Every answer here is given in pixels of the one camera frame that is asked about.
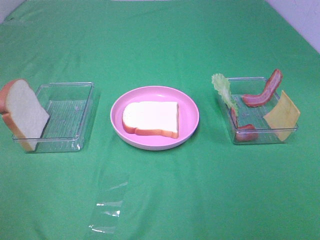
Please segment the bread slice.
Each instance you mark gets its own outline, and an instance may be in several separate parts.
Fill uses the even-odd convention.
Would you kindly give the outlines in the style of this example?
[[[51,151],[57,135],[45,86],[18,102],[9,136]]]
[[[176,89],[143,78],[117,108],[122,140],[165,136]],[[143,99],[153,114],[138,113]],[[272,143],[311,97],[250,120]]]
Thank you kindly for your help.
[[[122,125],[128,134],[179,136],[179,104],[176,101],[140,101],[129,103],[122,113]]]
[[[11,132],[27,152],[36,150],[38,139],[50,115],[41,106],[35,92],[25,79],[15,79],[0,90],[0,114]]]

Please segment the green lettuce leaf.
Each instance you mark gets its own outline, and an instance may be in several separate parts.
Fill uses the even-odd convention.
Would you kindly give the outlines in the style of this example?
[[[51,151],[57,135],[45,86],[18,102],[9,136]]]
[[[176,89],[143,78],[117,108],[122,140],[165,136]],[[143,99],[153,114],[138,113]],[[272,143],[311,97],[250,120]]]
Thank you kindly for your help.
[[[211,83],[227,107],[233,109],[237,115],[238,106],[236,101],[232,98],[229,79],[222,73],[215,73],[211,76]]]

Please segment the bacon strip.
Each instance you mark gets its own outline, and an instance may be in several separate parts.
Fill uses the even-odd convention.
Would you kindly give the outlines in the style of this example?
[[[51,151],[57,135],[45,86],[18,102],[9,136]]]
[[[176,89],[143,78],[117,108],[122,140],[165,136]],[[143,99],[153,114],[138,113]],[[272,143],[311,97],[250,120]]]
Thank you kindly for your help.
[[[242,101],[249,107],[260,107],[266,104],[274,95],[283,79],[283,74],[279,69],[275,69],[267,80],[262,93],[260,94],[243,94]]]
[[[233,107],[230,109],[230,116],[236,129],[234,139],[237,142],[250,142],[259,137],[259,134],[256,132],[256,128],[253,124],[250,123],[243,126],[238,125],[238,117],[236,116],[236,111]]]

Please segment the yellow cheese slice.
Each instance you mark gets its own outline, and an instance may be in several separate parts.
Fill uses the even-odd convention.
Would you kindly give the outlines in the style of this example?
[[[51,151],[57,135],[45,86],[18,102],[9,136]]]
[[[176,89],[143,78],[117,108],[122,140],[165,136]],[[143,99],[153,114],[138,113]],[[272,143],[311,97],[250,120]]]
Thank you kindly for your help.
[[[276,136],[283,142],[291,134],[293,129],[301,115],[300,110],[285,93],[281,91],[281,96],[275,107],[263,116],[268,126],[276,131]]]

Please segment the pink round plate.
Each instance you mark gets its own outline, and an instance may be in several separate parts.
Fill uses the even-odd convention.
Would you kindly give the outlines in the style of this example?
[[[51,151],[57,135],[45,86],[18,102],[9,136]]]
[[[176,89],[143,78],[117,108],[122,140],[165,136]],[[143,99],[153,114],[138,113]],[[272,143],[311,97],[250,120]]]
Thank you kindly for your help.
[[[120,96],[110,121],[126,143],[144,150],[175,148],[197,129],[200,114],[185,93],[167,86],[144,86]]]

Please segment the clear plastic film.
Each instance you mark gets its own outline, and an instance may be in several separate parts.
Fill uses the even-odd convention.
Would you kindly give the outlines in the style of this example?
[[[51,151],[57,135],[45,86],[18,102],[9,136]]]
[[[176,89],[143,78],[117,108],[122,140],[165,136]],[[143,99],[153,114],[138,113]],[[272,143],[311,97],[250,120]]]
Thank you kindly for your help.
[[[86,240],[110,240],[114,236],[128,183],[129,175],[122,172],[107,174],[99,181]]]

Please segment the green tablecloth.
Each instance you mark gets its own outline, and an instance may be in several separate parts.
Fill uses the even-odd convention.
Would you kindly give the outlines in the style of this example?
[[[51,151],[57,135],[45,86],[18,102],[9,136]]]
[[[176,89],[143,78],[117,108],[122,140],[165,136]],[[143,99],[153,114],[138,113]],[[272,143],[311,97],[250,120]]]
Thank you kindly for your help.
[[[232,143],[211,77],[280,69],[299,108],[282,144]],[[113,240],[317,240],[320,56],[263,0],[29,0],[0,26],[0,83],[93,82],[100,93],[78,152],[25,153],[0,126],[0,237],[82,240],[98,194],[126,180]],[[110,109],[142,86],[197,104],[183,145],[145,151],[115,133]]]

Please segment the clear right plastic container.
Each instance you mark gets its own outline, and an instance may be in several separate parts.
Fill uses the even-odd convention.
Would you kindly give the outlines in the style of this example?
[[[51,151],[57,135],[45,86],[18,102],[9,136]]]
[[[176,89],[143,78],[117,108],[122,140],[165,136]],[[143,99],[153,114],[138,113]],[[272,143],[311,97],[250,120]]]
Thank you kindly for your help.
[[[292,139],[291,135],[294,135],[295,131],[298,129],[297,122],[294,128],[289,129],[292,130],[289,137],[285,141],[280,141],[276,135],[276,131],[278,129],[271,129],[264,119],[264,115],[269,113],[278,103],[281,97],[281,91],[276,90],[272,98],[266,104],[258,107],[250,107],[243,102],[242,95],[260,94],[264,90],[267,79],[265,77],[231,77],[229,78],[229,82],[231,96],[236,101],[238,107],[238,125],[244,126],[247,124],[253,124],[256,128],[256,132],[258,133],[258,138],[256,140],[237,142],[235,140],[236,128],[231,118],[230,109],[218,94],[216,96],[216,100],[219,103],[230,139],[234,144],[277,144],[285,143]]]

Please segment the clear plastic container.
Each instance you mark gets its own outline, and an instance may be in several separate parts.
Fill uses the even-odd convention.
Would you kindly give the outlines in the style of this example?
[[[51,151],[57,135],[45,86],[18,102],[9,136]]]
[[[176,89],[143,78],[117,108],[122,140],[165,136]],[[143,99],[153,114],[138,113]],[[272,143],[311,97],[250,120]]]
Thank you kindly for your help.
[[[40,138],[18,138],[16,143],[35,143],[34,153],[77,152],[89,139],[98,102],[92,82],[42,84],[35,92],[49,119]]]
[[[285,143],[292,139],[291,135],[294,135],[295,131],[298,129],[297,122],[294,128],[289,129],[292,130],[289,137],[285,141],[280,141],[276,135],[276,131],[278,129],[271,129],[264,119],[264,115],[269,113],[278,103],[281,97],[281,91],[276,90],[272,98],[266,104],[258,107],[250,107],[243,102],[242,95],[260,94],[264,90],[267,79],[265,77],[231,77],[229,78],[229,82],[231,96],[236,101],[238,107],[238,125],[244,126],[247,124],[253,124],[256,128],[256,132],[258,133],[258,138],[256,140],[237,142],[235,140],[236,128],[231,118],[230,109],[218,94],[216,96],[216,100],[219,103],[230,139],[234,144],[277,144]]]

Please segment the clear left plastic container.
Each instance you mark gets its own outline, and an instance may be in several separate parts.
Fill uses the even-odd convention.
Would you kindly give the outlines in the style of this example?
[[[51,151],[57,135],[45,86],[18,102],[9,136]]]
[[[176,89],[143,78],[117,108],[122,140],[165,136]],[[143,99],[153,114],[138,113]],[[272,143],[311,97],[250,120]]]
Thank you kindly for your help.
[[[40,138],[18,138],[16,143],[35,143],[34,153],[77,152],[89,139],[98,102],[92,82],[42,84],[35,92],[49,119]]]

